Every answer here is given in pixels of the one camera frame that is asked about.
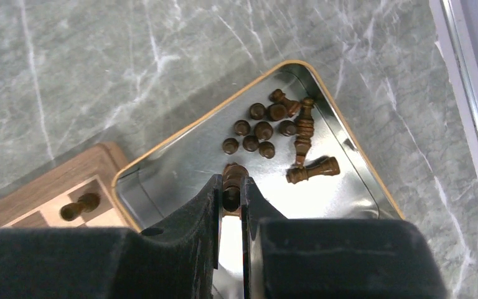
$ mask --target wooden chessboard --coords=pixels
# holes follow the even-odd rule
[[[110,193],[115,174],[128,163],[114,143],[100,143],[0,200],[0,227],[126,226]],[[87,193],[100,205],[73,221],[60,217],[61,207]]]

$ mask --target open tin box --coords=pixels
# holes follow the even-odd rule
[[[268,95],[280,88],[291,100],[311,97],[315,101],[312,148],[305,165],[325,156],[338,160],[337,176],[316,176],[289,184],[286,171],[294,163],[294,137],[277,133],[270,139],[276,148],[273,159],[241,146],[232,155],[222,151],[222,141],[242,137],[233,132],[239,119],[253,128],[250,105],[271,104]],[[273,67],[199,120],[164,140],[122,169],[114,178],[113,198],[119,210],[138,231],[147,228],[192,199],[213,174],[228,163],[243,165],[266,199],[287,218],[376,218],[403,219],[390,193],[378,177],[330,93],[307,63],[288,60]],[[241,288],[242,246],[239,218],[222,222],[220,270],[214,286],[220,293],[232,285]]]

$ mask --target chess piece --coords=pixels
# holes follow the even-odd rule
[[[243,139],[243,147],[246,151],[252,153],[259,148],[259,140],[257,140],[256,136],[246,136],[245,139]]]
[[[284,136],[292,136],[298,132],[298,127],[291,120],[284,120],[279,124],[279,132]]]
[[[255,103],[250,106],[250,118],[253,120],[262,120],[265,117],[266,108],[261,103]]]
[[[223,208],[228,212],[234,212],[240,205],[241,179],[249,176],[248,170],[243,166],[232,163],[226,165],[223,171]]]
[[[100,205],[100,195],[97,193],[85,193],[78,198],[77,202],[64,205],[59,214],[65,221],[73,221],[83,212],[92,212]]]
[[[273,133],[274,133],[274,129],[266,121],[260,121],[254,127],[254,134],[259,140],[263,140],[263,141],[269,140],[272,137]]]
[[[250,133],[250,124],[246,120],[238,120],[233,125],[233,130],[239,136],[246,136]]]
[[[274,103],[283,104],[287,109],[288,117],[294,116],[301,108],[301,104],[298,101],[292,101],[286,98],[281,89],[274,90],[269,98]]]
[[[298,128],[294,147],[296,148],[296,163],[298,167],[303,166],[307,152],[311,149],[311,138],[314,136],[314,120],[312,119],[311,110],[314,107],[314,100],[307,97],[302,100],[301,113],[296,121]]]
[[[329,157],[311,168],[293,168],[287,172],[287,182],[296,184],[313,176],[335,176],[340,174],[340,166],[335,157]]]
[[[287,117],[287,108],[282,104],[272,104],[268,107],[268,118],[271,121],[280,121]]]
[[[267,159],[272,159],[276,155],[276,148],[269,141],[264,141],[259,144],[259,154]]]
[[[223,142],[222,148],[226,154],[233,154],[239,148],[239,141],[235,138],[228,138]]]

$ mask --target chessboard square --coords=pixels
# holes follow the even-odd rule
[[[40,212],[35,212],[32,215],[29,215],[16,223],[12,224],[11,227],[18,228],[18,227],[48,227],[48,223],[43,218]]]
[[[73,221],[65,221],[59,214],[61,208],[70,203],[72,203],[70,198],[61,194],[39,206],[39,212],[51,227],[78,227],[85,222],[83,218],[78,217]]]
[[[88,222],[113,208],[111,202],[109,201],[109,197],[107,194],[105,194],[105,192],[103,192],[103,188],[100,186],[100,184],[101,183],[95,179],[68,194],[70,200],[73,202],[77,202],[80,196],[86,193],[96,193],[100,195],[100,205],[91,212],[82,213],[82,218],[85,222]]]
[[[120,218],[116,213],[115,209],[110,209],[109,211],[99,215],[98,217],[87,221],[85,223],[88,227],[106,227],[106,226],[115,226],[115,227],[126,227],[127,224]]]

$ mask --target gray marble surface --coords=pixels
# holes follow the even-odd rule
[[[302,59],[451,295],[478,298],[478,182],[436,41],[417,0],[0,0],[0,197],[98,141],[136,158]]]

